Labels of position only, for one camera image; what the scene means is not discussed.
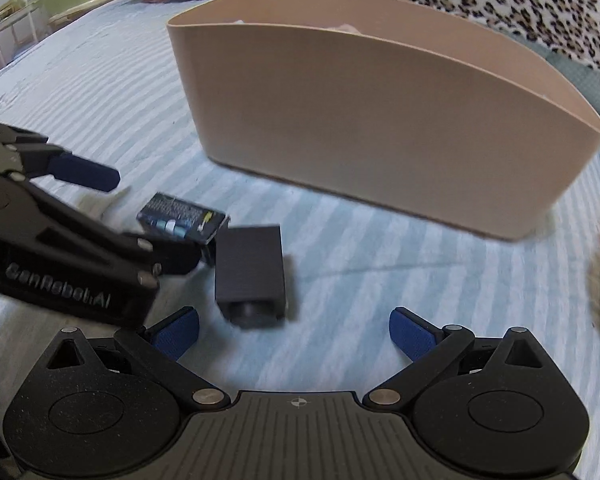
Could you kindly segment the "dark blue printed box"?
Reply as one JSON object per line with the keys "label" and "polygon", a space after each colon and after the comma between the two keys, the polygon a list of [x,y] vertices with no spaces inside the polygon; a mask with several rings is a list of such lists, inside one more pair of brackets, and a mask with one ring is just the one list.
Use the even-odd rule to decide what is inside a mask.
{"label": "dark blue printed box", "polygon": [[156,193],[136,214],[136,220],[150,234],[197,244],[202,261],[214,266],[215,237],[230,217],[222,211]]}

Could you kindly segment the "white small box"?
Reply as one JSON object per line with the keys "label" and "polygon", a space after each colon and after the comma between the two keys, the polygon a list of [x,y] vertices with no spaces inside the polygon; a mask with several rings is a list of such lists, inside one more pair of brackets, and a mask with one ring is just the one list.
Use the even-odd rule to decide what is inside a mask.
{"label": "white small box", "polygon": [[110,210],[113,210],[122,203],[122,200],[129,194],[131,188],[126,186],[121,190],[110,193],[87,191],[82,193],[74,205],[78,211],[83,212],[94,220],[102,221]]}

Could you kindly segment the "black small box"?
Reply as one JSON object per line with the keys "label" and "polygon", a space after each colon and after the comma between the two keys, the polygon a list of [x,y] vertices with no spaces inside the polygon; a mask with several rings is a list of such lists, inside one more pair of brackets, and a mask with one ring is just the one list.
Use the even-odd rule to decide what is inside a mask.
{"label": "black small box", "polygon": [[214,299],[243,330],[269,328],[286,315],[286,280],[279,226],[235,226],[215,237]]}

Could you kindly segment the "light blue striped bedsheet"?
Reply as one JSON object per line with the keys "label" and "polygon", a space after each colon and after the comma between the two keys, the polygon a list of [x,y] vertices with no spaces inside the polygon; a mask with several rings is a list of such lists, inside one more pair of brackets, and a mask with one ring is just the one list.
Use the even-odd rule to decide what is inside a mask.
{"label": "light blue striped bedsheet", "polygon": [[166,32],[179,10],[120,0],[55,32],[0,70],[0,122],[116,167],[120,190],[131,188],[102,220],[116,230],[134,229],[157,192],[224,211],[238,226],[280,226],[290,285],[281,326],[225,322],[208,268],[163,282],[153,321],[187,305],[201,319],[183,364],[228,393],[362,393],[405,365],[388,335],[397,306],[479,336],[526,326],[588,409],[578,474],[600,479],[600,335],[588,293],[600,151],[545,226],[516,243],[215,165],[197,138]]}

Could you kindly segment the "beige plastic storage bin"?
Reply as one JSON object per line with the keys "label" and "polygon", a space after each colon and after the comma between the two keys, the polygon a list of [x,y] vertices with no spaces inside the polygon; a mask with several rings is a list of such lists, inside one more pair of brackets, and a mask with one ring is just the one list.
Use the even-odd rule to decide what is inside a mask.
{"label": "beige plastic storage bin", "polygon": [[170,19],[207,156],[501,240],[600,148],[539,55],[405,0],[210,0]]}

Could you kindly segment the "teal quilted duvet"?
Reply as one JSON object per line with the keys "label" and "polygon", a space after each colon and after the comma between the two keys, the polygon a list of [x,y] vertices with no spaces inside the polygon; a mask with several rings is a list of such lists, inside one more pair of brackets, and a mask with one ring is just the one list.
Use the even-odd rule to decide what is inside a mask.
{"label": "teal quilted duvet", "polygon": [[600,73],[593,70],[591,67],[582,65],[573,61],[568,56],[559,54],[543,47],[542,44],[535,44],[519,38],[518,41],[527,48],[534,51],[544,60],[561,72],[590,102],[592,107],[600,115]]}

